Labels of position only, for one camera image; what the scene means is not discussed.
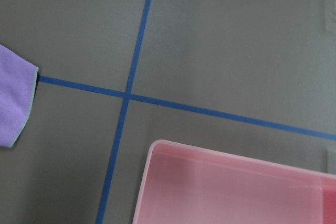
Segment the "purple microfiber cloth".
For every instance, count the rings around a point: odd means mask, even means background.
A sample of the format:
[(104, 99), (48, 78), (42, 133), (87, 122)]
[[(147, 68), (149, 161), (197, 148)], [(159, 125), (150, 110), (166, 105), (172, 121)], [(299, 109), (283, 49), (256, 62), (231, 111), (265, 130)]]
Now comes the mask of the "purple microfiber cloth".
[(1, 147), (11, 148), (30, 116), (38, 67), (1, 46)]

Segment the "pink plastic bin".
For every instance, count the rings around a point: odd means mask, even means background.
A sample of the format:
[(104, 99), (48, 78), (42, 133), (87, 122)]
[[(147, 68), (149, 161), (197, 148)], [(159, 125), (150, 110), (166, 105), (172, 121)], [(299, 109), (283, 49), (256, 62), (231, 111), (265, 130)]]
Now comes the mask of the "pink plastic bin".
[(335, 176), (157, 140), (136, 203), (134, 223), (335, 223)]

